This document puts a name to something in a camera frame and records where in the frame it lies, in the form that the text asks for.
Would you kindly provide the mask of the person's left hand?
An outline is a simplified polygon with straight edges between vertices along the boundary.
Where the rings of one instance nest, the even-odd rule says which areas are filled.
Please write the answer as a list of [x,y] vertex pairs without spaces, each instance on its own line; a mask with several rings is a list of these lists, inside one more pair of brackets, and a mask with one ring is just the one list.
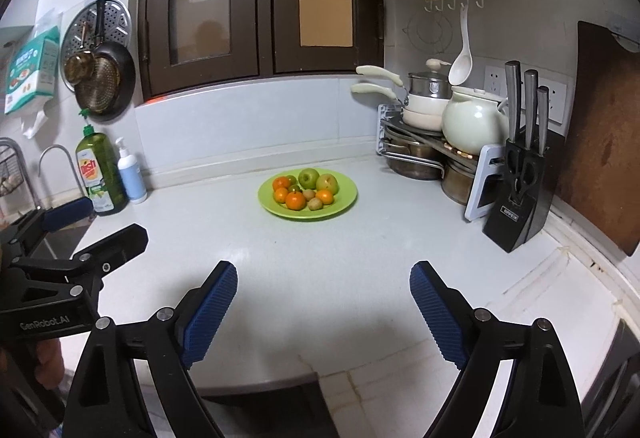
[[59,340],[42,340],[36,345],[38,366],[35,378],[46,389],[58,388],[61,384],[65,366]]

